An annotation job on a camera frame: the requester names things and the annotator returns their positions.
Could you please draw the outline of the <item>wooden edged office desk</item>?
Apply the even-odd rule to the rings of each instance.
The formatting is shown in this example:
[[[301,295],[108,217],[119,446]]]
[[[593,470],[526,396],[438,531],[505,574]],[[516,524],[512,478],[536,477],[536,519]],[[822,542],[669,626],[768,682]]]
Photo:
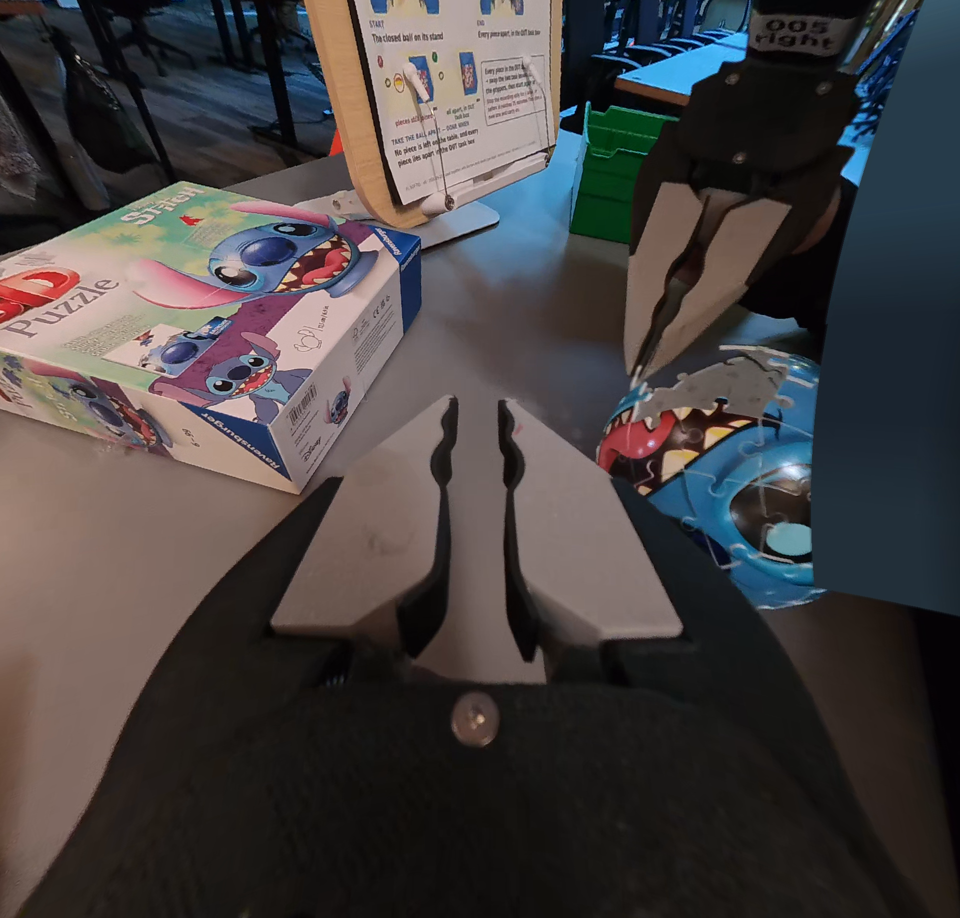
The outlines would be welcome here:
[[[627,72],[615,80],[614,89],[630,105],[652,111],[683,108],[695,84],[714,75],[726,63],[743,60],[747,32],[726,36],[696,50]]]

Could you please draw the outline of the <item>printed instruction sheet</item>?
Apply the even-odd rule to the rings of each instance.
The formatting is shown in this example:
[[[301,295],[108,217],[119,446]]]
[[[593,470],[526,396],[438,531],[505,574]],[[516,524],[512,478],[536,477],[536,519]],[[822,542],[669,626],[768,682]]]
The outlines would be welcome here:
[[[350,2],[401,205],[555,145],[553,0]]]

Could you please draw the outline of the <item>green plastic crate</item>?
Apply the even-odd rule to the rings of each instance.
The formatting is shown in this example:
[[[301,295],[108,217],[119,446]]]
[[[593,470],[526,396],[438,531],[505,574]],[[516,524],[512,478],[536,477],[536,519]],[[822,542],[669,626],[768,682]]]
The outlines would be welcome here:
[[[571,233],[629,244],[635,181],[663,127],[675,117],[586,105],[571,192]]]

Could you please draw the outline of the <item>row of black chairs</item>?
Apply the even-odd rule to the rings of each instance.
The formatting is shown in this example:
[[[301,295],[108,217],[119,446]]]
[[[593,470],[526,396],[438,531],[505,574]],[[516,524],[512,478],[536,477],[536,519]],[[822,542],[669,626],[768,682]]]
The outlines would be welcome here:
[[[723,44],[743,47],[752,0],[604,0],[594,63],[645,67]]]

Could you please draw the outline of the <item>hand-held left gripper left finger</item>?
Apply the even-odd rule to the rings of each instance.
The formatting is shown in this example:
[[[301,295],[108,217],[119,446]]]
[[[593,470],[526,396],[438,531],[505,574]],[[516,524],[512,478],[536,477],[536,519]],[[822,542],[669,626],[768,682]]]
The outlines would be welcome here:
[[[276,633],[424,651],[449,606],[458,417],[444,396],[349,468],[273,614]]]

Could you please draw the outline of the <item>printed puzzle box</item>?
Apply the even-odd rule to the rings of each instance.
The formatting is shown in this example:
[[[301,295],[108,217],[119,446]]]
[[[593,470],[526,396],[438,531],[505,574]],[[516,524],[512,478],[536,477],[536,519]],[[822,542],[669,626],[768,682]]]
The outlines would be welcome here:
[[[301,493],[421,309],[421,247],[163,188],[2,261],[2,410]]]

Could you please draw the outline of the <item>blue puzzle ball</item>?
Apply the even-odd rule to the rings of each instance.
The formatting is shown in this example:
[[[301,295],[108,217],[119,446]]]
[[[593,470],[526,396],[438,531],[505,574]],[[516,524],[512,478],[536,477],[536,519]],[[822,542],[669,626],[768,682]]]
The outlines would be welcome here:
[[[759,609],[808,603],[813,426],[820,367],[771,348],[721,360],[650,399],[622,397],[596,462],[671,518]]]

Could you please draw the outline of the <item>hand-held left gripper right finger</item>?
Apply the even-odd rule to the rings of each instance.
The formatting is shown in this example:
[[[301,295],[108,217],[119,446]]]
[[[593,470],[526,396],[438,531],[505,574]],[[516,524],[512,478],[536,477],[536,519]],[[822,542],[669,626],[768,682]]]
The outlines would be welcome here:
[[[608,473],[514,399],[497,412],[506,612],[522,658],[679,637],[679,614]]]

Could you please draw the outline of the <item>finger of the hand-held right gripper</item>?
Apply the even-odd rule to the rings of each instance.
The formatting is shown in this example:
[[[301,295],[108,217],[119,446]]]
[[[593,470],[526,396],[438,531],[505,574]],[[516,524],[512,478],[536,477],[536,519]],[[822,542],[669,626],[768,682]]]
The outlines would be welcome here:
[[[699,278],[659,335],[653,372],[679,357],[742,297],[791,210],[785,202],[734,192],[706,192],[705,200],[705,221],[695,244],[703,258]]]
[[[710,319],[696,315],[694,301],[683,303],[666,328],[655,333],[657,312],[664,303],[674,264],[695,236],[703,206],[685,183],[665,182],[657,192],[640,239],[630,253],[624,322],[627,372],[655,371],[672,362],[708,329]]]

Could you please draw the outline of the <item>black office chair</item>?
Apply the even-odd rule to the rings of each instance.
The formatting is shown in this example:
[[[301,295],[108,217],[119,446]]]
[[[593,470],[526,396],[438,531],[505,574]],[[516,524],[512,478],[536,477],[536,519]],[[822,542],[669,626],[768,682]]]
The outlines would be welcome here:
[[[145,59],[150,60],[160,77],[167,76],[162,61],[167,60],[170,53],[183,58],[191,69],[196,70],[196,61],[188,52],[153,36],[148,28],[148,20],[169,9],[173,0],[97,0],[97,2],[109,22],[122,19],[129,25],[126,35],[118,39],[119,48],[136,47]]]

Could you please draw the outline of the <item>dark hanging bag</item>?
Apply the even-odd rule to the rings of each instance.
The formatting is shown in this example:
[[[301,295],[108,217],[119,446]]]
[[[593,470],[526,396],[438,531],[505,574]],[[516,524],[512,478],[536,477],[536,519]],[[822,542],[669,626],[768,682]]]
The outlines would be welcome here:
[[[50,33],[61,83],[72,165],[84,197],[98,210],[135,200],[177,179],[113,87],[60,28]]]

